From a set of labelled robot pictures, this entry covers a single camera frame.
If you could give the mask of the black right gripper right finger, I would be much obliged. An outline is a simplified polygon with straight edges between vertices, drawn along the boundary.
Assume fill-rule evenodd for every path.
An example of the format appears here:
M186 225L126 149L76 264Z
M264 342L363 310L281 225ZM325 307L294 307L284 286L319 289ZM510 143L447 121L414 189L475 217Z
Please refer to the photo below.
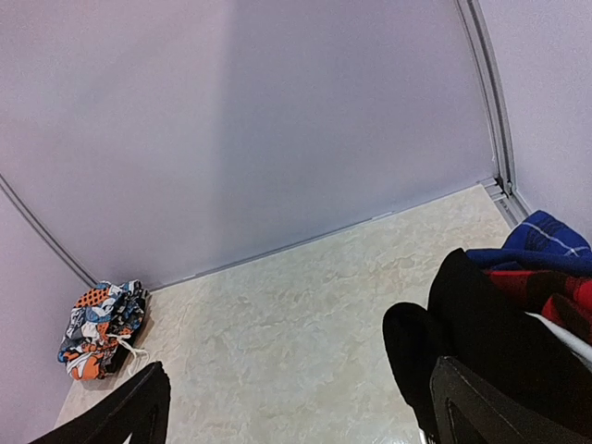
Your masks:
M439 443L588 443L514 402L454 358L437 360L430 390Z

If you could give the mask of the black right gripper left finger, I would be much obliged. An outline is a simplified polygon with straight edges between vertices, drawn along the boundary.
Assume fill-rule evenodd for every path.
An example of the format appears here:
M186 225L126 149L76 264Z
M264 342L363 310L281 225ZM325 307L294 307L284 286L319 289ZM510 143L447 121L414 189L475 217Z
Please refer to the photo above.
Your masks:
M147 364L90 410L34 440L51 443L164 443L171 400L163 363Z

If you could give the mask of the black t-shirt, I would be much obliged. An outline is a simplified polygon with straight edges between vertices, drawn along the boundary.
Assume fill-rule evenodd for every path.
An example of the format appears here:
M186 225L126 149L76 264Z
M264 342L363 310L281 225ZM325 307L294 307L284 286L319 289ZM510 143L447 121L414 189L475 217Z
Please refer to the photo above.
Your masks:
M430 379L445 356L513 401L590 438L588 368L540 320L513 305L465 251L445 258L427 307L392 305L382 331L397 386L429 441L440 441Z

